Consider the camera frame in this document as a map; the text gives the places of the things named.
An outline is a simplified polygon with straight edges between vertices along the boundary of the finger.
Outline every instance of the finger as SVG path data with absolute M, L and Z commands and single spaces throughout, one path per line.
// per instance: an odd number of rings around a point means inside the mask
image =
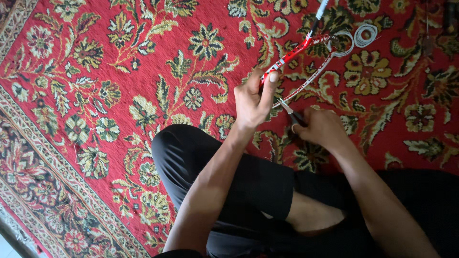
M 260 79 L 261 76 L 264 74 L 264 71 L 260 68 L 255 68 L 250 75 L 249 79 L 247 80 L 245 87 L 249 90 L 251 94 L 258 94 L 258 90 L 260 89 Z
M 301 125 L 299 124 L 293 124 L 291 126 L 291 130 L 293 133 L 297 134 L 298 136 L 300 136 L 301 139 L 303 140 L 310 140 L 311 139 L 311 132 L 309 130 L 309 128 L 307 127 L 302 127 Z
M 314 112 L 315 109 L 313 109 L 312 107 L 308 107 L 304 110 L 304 116 L 303 116 L 303 121 L 305 123 L 308 123 L 309 124 L 309 120 L 311 118 L 311 114 L 312 112 Z
M 276 93 L 277 81 L 279 80 L 279 73 L 274 71 L 268 74 L 268 77 L 264 81 L 263 92 L 261 93 L 261 99 L 259 107 L 263 109 L 271 109 L 273 106 L 274 93 Z

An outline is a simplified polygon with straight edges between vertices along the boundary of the floral rug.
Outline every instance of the floral rug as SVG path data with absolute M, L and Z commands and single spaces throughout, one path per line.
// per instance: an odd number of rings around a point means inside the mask
M 318 6 L 16 0 L 0 31 L 1 205 L 50 257 L 161 252 L 176 211 L 151 139 L 186 123 L 224 140 L 235 120 L 232 89 L 301 42 Z M 378 38 L 335 58 L 290 107 L 334 110 L 376 169 L 459 174 L 459 41 L 443 33 L 442 13 L 434 1 L 331 0 L 319 33 L 369 23 Z M 283 67 L 277 95 L 327 54 L 315 45 Z M 289 123 L 273 109 L 248 151 L 296 170 L 336 171 L 320 146 L 293 140 Z

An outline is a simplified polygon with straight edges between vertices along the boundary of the person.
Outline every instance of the person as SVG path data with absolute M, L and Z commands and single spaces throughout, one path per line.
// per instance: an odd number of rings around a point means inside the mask
M 262 74 L 255 69 L 235 87 L 237 117 L 223 143 L 184 124 L 153 138 L 155 166 L 178 209 L 156 257 L 459 257 L 458 177 L 378 175 L 333 112 L 308 108 L 308 126 L 292 130 L 327 149 L 343 174 L 294 172 L 245 154 L 273 104 L 278 73 L 259 95 Z

